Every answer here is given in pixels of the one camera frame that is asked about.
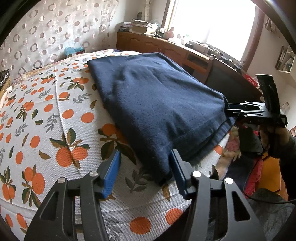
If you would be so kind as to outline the person right hand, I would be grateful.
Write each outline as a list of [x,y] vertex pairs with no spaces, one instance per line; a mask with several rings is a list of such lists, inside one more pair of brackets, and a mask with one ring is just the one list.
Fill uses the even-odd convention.
[[279,151],[290,140],[290,131],[287,128],[272,128],[258,126],[261,144],[268,151]]

